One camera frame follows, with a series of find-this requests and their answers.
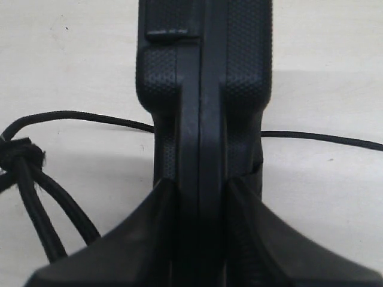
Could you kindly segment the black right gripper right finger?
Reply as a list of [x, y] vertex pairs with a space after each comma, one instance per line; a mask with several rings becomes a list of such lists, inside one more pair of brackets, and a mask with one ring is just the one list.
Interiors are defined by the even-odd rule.
[[227, 184], [229, 286], [382, 286], [382, 276], [329, 251], [276, 216], [241, 179]]

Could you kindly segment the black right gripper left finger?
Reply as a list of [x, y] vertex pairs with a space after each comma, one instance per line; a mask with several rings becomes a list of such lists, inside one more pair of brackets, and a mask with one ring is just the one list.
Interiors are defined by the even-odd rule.
[[170, 286], [177, 188], [161, 179], [120, 225], [26, 286]]

